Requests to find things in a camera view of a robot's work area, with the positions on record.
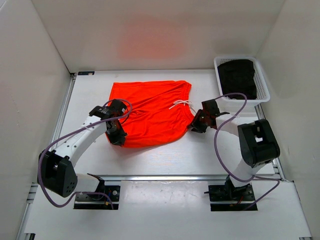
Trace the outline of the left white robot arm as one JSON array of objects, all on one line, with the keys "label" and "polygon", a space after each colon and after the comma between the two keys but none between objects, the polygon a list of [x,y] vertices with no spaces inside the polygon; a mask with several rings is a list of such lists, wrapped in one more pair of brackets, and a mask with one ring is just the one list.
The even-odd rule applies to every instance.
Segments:
[{"label": "left white robot arm", "polygon": [[75,133],[63,138],[56,148],[40,154],[42,185],[63,198],[75,192],[87,192],[93,200],[103,198],[103,179],[90,173],[77,174],[74,167],[101,135],[106,135],[112,145],[125,144],[127,133],[119,121],[124,115],[128,115],[128,107],[117,99],[107,106],[94,107]]}]

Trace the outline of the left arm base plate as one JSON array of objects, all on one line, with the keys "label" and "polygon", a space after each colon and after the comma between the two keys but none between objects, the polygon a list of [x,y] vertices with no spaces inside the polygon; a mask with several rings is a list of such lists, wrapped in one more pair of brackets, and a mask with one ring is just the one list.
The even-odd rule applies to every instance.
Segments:
[{"label": "left arm base plate", "polygon": [[106,183],[104,179],[94,176],[98,179],[96,194],[77,193],[75,196],[74,210],[118,210],[121,186],[114,183]]}]

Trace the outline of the orange shorts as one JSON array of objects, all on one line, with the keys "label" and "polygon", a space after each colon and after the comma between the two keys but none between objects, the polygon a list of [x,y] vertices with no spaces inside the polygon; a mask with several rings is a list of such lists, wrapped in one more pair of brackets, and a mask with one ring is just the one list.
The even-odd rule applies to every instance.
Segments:
[{"label": "orange shorts", "polygon": [[185,80],[115,82],[109,99],[132,105],[129,118],[121,124],[127,133],[124,147],[154,147],[182,138],[194,118],[191,88]]}]

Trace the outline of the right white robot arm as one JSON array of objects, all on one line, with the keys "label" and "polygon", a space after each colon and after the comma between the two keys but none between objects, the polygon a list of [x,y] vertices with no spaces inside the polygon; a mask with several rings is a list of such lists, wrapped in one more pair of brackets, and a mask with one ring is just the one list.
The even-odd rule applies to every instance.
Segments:
[{"label": "right white robot arm", "polygon": [[[236,115],[228,112],[215,112],[200,109],[187,126],[196,133],[205,133],[207,128],[216,129],[213,138],[215,155],[228,173],[224,184],[224,195],[230,200],[238,199],[257,176],[257,172],[280,156],[280,147],[266,119],[239,124]],[[228,132],[238,137],[241,160],[234,171],[224,164],[218,150],[218,134]]]}]

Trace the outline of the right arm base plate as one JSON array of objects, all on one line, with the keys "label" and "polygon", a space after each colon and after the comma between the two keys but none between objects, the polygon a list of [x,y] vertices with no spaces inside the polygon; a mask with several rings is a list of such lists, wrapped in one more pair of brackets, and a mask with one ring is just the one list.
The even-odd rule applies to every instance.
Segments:
[{"label": "right arm base plate", "polygon": [[236,188],[209,185],[204,194],[209,196],[211,212],[258,211],[252,184]]}]

